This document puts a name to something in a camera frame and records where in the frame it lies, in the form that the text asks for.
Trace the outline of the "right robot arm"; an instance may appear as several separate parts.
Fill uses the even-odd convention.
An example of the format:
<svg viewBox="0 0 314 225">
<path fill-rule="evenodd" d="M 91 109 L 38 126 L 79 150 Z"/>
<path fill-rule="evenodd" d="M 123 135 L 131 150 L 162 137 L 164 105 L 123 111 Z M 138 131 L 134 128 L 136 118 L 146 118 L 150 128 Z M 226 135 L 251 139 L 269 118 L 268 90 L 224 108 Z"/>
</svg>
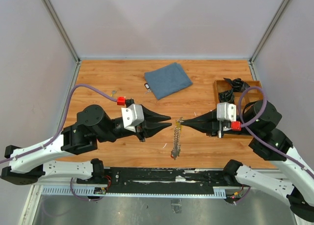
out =
<svg viewBox="0 0 314 225">
<path fill-rule="evenodd" d="M 275 106 L 264 100 L 245 105 L 234 118 L 235 105 L 219 103 L 217 108 L 182 124 L 208 136 L 223 137 L 225 133 L 250 135 L 249 147 L 257 156 L 276 166 L 288 179 L 284 183 L 258 173 L 243 163 L 230 160 L 223 169 L 223 182 L 259 189 L 287 204 L 301 219 L 314 221 L 314 172 L 299 155 L 292 141 L 276 128 L 282 115 Z"/>
</svg>

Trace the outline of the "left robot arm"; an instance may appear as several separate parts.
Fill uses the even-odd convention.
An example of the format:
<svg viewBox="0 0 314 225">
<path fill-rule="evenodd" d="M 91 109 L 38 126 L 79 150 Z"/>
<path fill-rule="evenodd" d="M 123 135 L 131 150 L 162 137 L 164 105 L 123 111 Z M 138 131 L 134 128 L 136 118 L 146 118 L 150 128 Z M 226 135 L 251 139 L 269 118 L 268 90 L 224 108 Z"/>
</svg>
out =
<svg viewBox="0 0 314 225">
<path fill-rule="evenodd" d="M 95 158 L 86 162 L 61 162 L 58 159 L 97 150 L 98 143 L 136 136 L 140 142 L 170 127 L 169 116 L 153 112 L 140 104 L 121 109 L 122 116 L 112 119 L 99 105 L 90 105 L 77 113 L 77 121 L 51 139 L 30 147 L 9 145 L 5 159 L 9 165 L 1 179 L 15 185 L 30 185 L 48 178 L 75 178 L 102 184 L 111 178 L 104 164 Z"/>
</svg>

